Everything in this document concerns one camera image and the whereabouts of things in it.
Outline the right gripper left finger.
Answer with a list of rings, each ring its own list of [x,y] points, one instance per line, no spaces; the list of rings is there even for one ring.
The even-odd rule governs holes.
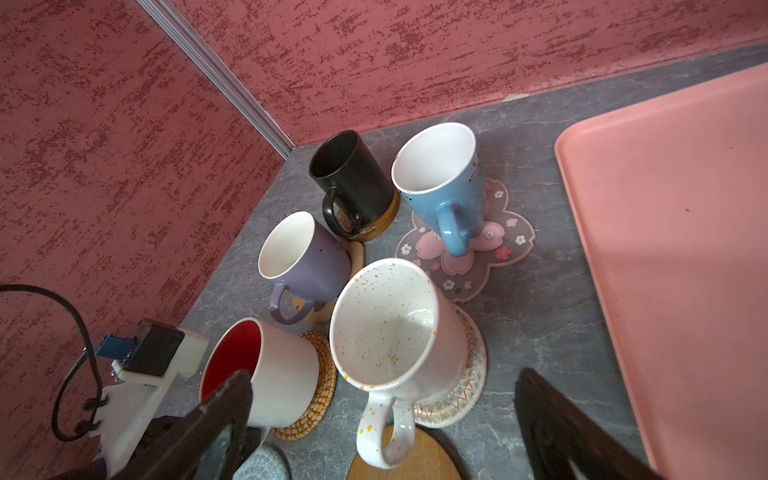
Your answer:
[[[250,375],[239,370],[184,417],[154,419],[116,479],[230,479],[254,453]]]

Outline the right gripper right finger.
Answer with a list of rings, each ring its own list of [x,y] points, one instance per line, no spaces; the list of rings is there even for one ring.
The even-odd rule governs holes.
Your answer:
[[[536,370],[522,369],[514,404],[536,479],[658,479]]]

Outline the grey round coaster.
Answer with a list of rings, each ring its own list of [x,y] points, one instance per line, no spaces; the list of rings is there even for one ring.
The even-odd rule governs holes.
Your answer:
[[[233,480],[290,480],[286,460],[271,446],[257,449],[233,474]]]

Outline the beige woven round coaster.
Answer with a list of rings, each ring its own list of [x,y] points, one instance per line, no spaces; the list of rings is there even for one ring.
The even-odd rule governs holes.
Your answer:
[[[415,422],[427,428],[444,428],[463,419],[479,400],[488,373],[488,355],[484,339],[471,316],[454,306],[462,320],[468,342],[465,368],[454,390],[431,404],[414,406]]]

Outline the red inside white mug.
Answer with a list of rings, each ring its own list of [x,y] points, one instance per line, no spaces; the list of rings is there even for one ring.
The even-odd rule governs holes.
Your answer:
[[[319,379],[311,343],[256,318],[233,324],[215,345],[202,374],[207,399],[234,373],[249,374],[252,402],[247,425],[283,428],[308,409]]]

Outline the brown wooden round coaster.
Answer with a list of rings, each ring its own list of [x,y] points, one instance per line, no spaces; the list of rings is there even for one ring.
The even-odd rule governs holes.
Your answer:
[[[384,470],[372,467],[358,455],[350,465],[347,480],[351,479],[456,479],[460,473],[448,453],[427,432],[416,430],[413,451],[399,467]]]

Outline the white mug back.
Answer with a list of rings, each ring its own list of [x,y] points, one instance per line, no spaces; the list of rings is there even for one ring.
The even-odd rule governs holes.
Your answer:
[[[413,449],[414,407],[459,384],[468,355],[454,307],[414,263],[388,258],[353,276],[335,304],[330,347],[339,373],[367,393],[357,452],[368,465],[394,469]]]

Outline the pink flower coaster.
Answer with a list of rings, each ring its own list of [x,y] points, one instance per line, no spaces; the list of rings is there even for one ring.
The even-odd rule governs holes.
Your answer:
[[[507,209],[509,193],[499,180],[485,183],[486,208],[479,236],[462,257],[450,254],[443,240],[416,214],[413,228],[399,241],[395,256],[424,270],[453,303],[468,303],[482,292],[493,268],[513,265],[534,248],[536,232],[524,216]]]

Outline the purple mug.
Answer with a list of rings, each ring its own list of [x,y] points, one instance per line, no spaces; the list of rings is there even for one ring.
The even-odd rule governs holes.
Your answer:
[[[334,236],[306,211],[283,219],[268,235],[258,258],[260,275],[272,282],[272,318],[284,325],[301,321],[319,304],[336,299],[351,275],[351,261]],[[285,291],[305,301],[292,317],[281,314]]]

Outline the dark glossy brown coaster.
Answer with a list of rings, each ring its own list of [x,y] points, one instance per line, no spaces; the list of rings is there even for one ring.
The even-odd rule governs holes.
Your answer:
[[[365,243],[381,236],[396,218],[396,215],[399,209],[399,204],[400,204],[400,194],[398,191],[395,191],[393,200],[390,206],[388,207],[388,209],[385,211],[385,213],[376,221],[368,225],[364,225],[358,231],[357,234],[351,237],[351,240]],[[343,230],[346,230],[346,231],[351,230],[352,220],[339,207],[336,208],[335,218]]]

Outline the blue mug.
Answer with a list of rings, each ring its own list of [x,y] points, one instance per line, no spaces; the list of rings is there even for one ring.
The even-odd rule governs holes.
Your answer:
[[[483,228],[486,179],[469,126],[447,122],[417,133],[397,153],[391,178],[451,255],[470,253]]]

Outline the black mug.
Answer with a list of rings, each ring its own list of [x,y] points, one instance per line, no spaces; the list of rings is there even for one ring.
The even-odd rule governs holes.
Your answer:
[[[347,241],[380,218],[398,191],[354,130],[325,141],[310,161],[309,174],[325,192],[322,213],[327,226]],[[352,220],[350,231],[336,221],[337,207]]]

